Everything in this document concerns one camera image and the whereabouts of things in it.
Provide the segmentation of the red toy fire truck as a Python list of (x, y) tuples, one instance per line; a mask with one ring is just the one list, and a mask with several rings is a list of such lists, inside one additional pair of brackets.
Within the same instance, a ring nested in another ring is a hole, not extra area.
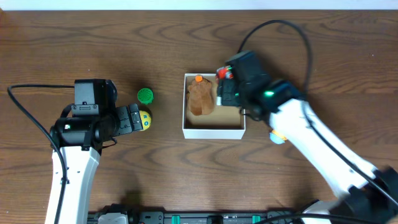
[(224, 67), (220, 67), (216, 71), (216, 76), (218, 79), (224, 80), (224, 79), (233, 79), (233, 73), (232, 73), (232, 67), (227, 65)]

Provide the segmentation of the brown plush bear toy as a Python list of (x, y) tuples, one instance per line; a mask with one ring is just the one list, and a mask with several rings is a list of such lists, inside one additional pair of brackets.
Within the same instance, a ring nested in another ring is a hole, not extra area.
[(194, 116), (209, 115), (215, 108), (212, 82), (196, 75), (187, 87), (187, 108)]

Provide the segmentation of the orange rubber duck toy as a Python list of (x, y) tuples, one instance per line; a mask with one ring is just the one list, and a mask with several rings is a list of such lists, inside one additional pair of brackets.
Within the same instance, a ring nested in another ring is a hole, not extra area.
[(269, 133), (269, 138), (275, 144), (284, 144), (287, 141), (287, 138), (275, 129)]

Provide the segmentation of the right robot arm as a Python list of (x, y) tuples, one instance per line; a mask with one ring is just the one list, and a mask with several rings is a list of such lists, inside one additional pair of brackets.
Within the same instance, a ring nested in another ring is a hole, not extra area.
[(317, 201), (289, 218), (300, 223), (387, 223), (397, 216), (397, 172), (379, 170), (353, 152), (320, 120), (291, 83), (219, 79), (217, 102), (235, 101), (265, 121), (274, 142), (290, 141), (332, 189), (335, 202)]

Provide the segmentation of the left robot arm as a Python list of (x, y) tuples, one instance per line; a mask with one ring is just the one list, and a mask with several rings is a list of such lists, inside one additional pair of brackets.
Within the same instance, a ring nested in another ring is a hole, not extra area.
[(68, 105), (50, 130), (55, 141), (53, 177), (46, 223), (86, 223), (94, 176), (106, 142), (142, 131), (142, 111), (136, 104)]

